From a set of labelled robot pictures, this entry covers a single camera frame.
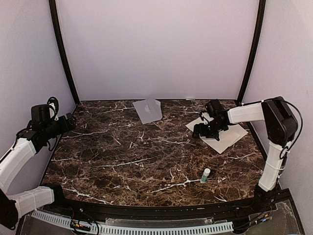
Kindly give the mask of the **small circuit board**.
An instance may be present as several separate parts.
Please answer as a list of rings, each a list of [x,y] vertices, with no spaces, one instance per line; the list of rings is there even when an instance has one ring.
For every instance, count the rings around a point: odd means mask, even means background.
[[[70,222],[70,228],[76,232],[90,232],[91,227],[90,225],[85,225],[81,221],[74,221]]]

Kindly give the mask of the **green glue stick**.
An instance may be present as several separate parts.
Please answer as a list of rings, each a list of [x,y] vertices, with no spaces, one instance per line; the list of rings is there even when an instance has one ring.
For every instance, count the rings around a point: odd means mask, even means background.
[[[202,176],[201,176],[201,179],[200,179],[200,182],[202,184],[206,183],[208,176],[210,175],[210,172],[211,172],[211,170],[209,168],[204,169]]]

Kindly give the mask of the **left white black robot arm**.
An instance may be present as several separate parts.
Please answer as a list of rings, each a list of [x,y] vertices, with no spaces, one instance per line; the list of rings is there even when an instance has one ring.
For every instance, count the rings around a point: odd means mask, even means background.
[[[24,165],[39,151],[57,138],[76,127],[76,117],[71,113],[57,116],[53,103],[31,108],[31,120],[27,127],[16,134],[11,148],[0,159],[0,223],[14,230],[20,218],[42,206],[50,206],[58,213],[66,213],[69,203],[47,186],[7,195],[8,189]]]

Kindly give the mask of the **grey envelope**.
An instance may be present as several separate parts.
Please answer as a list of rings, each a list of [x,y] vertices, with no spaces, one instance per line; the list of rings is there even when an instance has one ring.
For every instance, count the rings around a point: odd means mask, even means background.
[[[148,98],[146,100],[136,101],[133,102],[133,106],[142,124],[159,121],[163,117],[161,102],[156,99]]]

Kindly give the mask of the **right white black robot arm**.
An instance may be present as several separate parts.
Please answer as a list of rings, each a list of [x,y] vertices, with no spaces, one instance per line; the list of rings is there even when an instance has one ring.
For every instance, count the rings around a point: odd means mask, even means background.
[[[200,113],[201,123],[193,127],[193,137],[197,139],[220,141],[220,132],[227,131],[231,125],[253,121],[265,122],[269,151],[265,168],[255,189],[259,194],[250,200],[249,205],[253,212],[261,212],[268,205],[268,197],[262,192],[271,192],[276,187],[284,171],[287,154],[303,128],[303,121],[297,121],[292,112],[295,106],[278,96],[230,109],[224,109],[215,99],[209,101],[205,108],[212,119],[208,121],[203,113]]]

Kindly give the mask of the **left black frame post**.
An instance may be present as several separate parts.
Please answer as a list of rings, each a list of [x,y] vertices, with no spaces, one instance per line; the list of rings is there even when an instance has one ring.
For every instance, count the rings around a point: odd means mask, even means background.
[[[51,20],[53,24],[53,30],[54,30],[55,39],[56,39],[59,55],[61,58],[62,66],[64,69],[64,73],[67,79],[71,96],[73,98],[75,106],[77,106],[80,103],[80,99],[79,99],[78,92],[74,84],[72,73],[70,71],[69,62],[67,59],[67,53],[66,53],[64,41],[62,38],[61,26],[60,26],[58,10],[57,10],[57,2],[55,0],[49,0],[48,2],[49,2]]]

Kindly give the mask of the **right black frame post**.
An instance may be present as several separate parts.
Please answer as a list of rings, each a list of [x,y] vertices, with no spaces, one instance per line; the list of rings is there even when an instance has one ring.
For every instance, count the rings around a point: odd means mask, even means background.
[[[250,80],[250,76],[252,73],[255,57],[257,54],[258,44],[261,36],[262,26],[263,26],[263,20],[264,20],[264,14],[265,14],[265,8],[266,8],[266,0],[259,0],[258,4],[258,11],[257,11],[257,17],[256,17],[256,23],[255,23],[255,29],[254,34],[252,38],[250,53],[245,69],[245,73],[243,76],[242,84],[240,86],[239,94],[237,96],[237,103],[242,103],[248,83]]]

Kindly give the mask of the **black frame post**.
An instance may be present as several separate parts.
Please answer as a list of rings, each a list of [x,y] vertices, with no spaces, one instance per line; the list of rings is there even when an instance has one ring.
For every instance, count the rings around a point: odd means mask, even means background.
[[[255,57],[257,54],[258,44],[261,36],[262,26],[263,26],[263,20],[264,20],[264,14],[265,14],[265,8],[266,8],[266,0],[259,0],[258,4],[258,11],[257,11],[257,17],[256,17],[256,23],[255,23],[255,29],[254,34],[252,38],[250,53],[245,69],[245,73],[243,76],[242,84],[240,86],[239,94],[237,96],[237,103],[242,103],[248,83],[250,80],[250,76],[252,73]]]
[[[55,0],[49,0],[48,2],[49,2],[51,20],[53,24],[53,30],[54,30],[55,39],[56,39],[59,55],[61,58],[62,66],[64,69],[64,73],[67,79],[71,96],[73,98],[75,106],[77,106],[80,103],[80,99],[79,99],[78,92],[74,84],[72,73],[70,71],[69,62],[67,59],[67,53],[66,53],[64,41],[62,38],[61,26],[60,26],[58,10],[57,10],[57,2]]]

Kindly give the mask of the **black front rail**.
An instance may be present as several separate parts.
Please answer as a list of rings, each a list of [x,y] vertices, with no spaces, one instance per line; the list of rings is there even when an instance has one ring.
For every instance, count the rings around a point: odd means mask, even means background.
[[[74,214],[74,218],[91,216],[97,221],[113,219],[171,220],[209,218],[241,218],[252,213],[270,210],[270,201],[247,198],[231,202],[178,207],[133,207],[83,202],[65,198],[63,188],[56,184],[43,184],[53,190],[55,199],[44,206],[51,212]]]

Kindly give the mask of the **beige letter paper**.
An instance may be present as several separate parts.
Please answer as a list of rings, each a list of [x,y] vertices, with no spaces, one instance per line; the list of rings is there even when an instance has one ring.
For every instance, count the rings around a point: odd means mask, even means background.
[[[241,125],[236,124],[229,126],[229,129],[227,131],[221,131],[219,133],[219,141],[217,141],[216,139],[209,139],[205,137],[201,137],[201,140],[203,140],[219,154],[222,154],[227,148],[234,145],[247,134],[248,132],[243,127],[241,127]]]

